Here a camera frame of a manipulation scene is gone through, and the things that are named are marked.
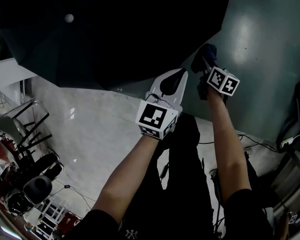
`black and white marker cube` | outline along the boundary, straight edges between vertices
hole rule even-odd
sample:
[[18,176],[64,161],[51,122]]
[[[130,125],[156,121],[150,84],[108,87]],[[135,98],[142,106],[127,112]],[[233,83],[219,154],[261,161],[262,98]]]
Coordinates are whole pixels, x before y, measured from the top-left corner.
[[234,95],[240,80],[233,74],[214,66],[209,75],[207,83],[219,93],[232,96]]
[[176,124],[179,112],[141,100],[135,122],[142,133],[162,140]]

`white floor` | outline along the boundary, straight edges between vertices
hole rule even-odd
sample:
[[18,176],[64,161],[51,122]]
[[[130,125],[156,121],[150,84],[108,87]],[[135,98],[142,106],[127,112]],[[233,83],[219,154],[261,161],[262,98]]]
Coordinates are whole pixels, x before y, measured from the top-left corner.
[[[140,100],[102,90],[59,88],[38,76],[32,79],[32,92],[34,98],[50,113],[45,127],[53,137],[46,146],[57,152],[64,165],[64,171],[57,180],[89,197],[86,200],[91,207],[112,171],[141,137],[139,127],[135,124]],[[196,118],[196,121],[201,133],[200,142],[213,141],[212,123],[200,118]],[[243,147],[252,144],[245,137],[241,142]],[[209,176],[210,170],[217,167],[214,145],[200,144],[197,149],[200,158],[204,158],[215,221],[218,201]],[[250,156],[258,175],[275,169],[281,159],[281,154],[260,145],[252,148]],[[166,151],[158,161],[159,172],[167,162]],[[168,175],[162,182],[163,187],[167,180]],[[63,188],[61,183],[53,182],[52,194]],[[61,190],[53,198],[81,217],[89,210],[83,198],[70,189]]]

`sleeve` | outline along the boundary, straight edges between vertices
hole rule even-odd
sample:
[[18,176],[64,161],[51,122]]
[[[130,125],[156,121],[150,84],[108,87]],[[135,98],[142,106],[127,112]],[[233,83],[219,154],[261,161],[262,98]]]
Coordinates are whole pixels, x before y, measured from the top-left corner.
[[114,239],[118,233],[118,224],[113,217],[102,210],[92,210],[72,228],[63,240],[86,239]]
[[273,238],[273,230],[250,189],[232,194],[224,209],[226,239]]

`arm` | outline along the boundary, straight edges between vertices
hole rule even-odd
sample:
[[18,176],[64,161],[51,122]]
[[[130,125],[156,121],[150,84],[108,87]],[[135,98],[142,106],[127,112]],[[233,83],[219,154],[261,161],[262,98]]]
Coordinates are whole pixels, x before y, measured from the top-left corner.
[[235,192],[251,189],[244,150],[219,93],[209,87],[208,104],[212,114],[214,149],[223,202]]
[[274,229],[274,240],[285,240],[287,239],[289,231],[289,214],[285,212],[282,214],[278,225]]
[[146,174],[159,140],[144,135],[113,171],[92,210],[111,215],[118,225]]

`black umbrella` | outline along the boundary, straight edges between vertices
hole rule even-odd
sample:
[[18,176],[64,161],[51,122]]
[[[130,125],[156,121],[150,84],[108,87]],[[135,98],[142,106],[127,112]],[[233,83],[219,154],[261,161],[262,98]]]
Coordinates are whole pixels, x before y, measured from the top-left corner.
[[109,89],[177,68],[221,29],[228,0],[0,0],[16,61],[60,87]]

